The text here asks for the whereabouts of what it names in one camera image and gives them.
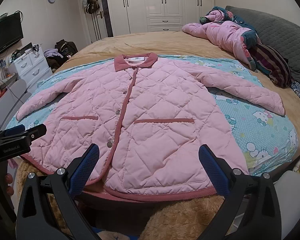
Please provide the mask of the person left hand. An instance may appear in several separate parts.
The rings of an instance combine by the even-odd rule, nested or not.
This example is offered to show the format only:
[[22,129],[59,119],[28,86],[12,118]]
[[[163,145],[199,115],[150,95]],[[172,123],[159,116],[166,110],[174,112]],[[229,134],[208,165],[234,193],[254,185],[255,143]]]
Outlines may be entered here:
[[14,194],[14,189],[13,187],[11,187],[11,184],[13,183],[13,177],[11,174],[6,174],[5,176],[5,182],[7,184],[7,187],[6,187],[6,193],[9,195],[9,196],[12,196]]

